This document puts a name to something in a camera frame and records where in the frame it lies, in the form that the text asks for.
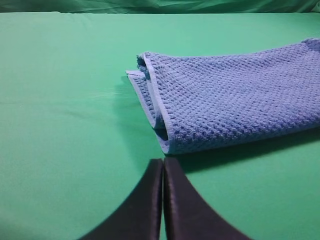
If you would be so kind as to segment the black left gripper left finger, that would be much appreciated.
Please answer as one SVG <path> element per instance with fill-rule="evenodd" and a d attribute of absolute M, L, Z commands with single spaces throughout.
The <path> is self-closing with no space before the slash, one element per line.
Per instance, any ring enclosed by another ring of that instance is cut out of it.
<path fill-rule="evenodd" d="M 124 202 L 82 240 L 158 240 L 163 200 L 163 161 L 152 159 Z"/>

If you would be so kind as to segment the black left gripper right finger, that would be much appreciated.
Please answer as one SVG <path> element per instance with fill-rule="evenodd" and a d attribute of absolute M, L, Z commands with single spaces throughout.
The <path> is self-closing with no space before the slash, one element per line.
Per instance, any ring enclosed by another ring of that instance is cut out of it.
<path fill-rule="evenodd" d="M 246 240 L 214 211 L 193 187 L 177 159 L 163 168 L 163 212 L 168 240 Z"/>

